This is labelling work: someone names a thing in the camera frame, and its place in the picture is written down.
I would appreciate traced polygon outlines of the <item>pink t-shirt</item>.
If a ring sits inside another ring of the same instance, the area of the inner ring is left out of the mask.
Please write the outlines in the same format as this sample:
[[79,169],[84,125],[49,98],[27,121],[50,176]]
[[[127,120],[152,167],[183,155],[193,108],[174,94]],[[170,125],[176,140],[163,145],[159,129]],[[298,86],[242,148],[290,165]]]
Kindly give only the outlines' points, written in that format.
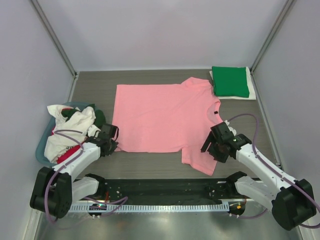
[[207,79],[180,84],[119,84],[112,124],[119,128],[116,151],[181,152],[181,162],[211,176],[217,161],[201,148],[210,128],[223,122],[221,102]]

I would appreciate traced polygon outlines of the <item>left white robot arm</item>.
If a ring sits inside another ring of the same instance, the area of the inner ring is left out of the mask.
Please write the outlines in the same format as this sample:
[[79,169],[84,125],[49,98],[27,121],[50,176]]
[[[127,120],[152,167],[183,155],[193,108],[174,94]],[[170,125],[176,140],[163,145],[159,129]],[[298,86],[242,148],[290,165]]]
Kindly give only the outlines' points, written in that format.
[[77,177],[100,157],[110,156],[117,148],[119,128],[104,124],[84,142],[69,136],[69,130],[56,130],[55,134],[75,142],[79,149],[54,167],[42,167],[36,176],[29,205],[46,214],[48,220],[61,219],[73,203],[87,197],[100,200],[107,195],[106,180],[89,173]]

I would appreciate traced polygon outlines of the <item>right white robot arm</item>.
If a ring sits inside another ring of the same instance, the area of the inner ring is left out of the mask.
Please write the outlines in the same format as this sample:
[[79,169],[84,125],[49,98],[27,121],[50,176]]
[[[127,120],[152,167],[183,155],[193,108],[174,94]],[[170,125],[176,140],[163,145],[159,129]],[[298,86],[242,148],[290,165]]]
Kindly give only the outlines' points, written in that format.
[[241,195],[258,202],[285,230],[302,225],[320,210],[307,180],[296,180],[285,173],[261,154],[244,134],[234,135],[225,122],[211,127],[201,152],[208,152],[221,163],[231,157],[254,172],[259,182],[242,171],[228,176],[226,194],[231,198]]

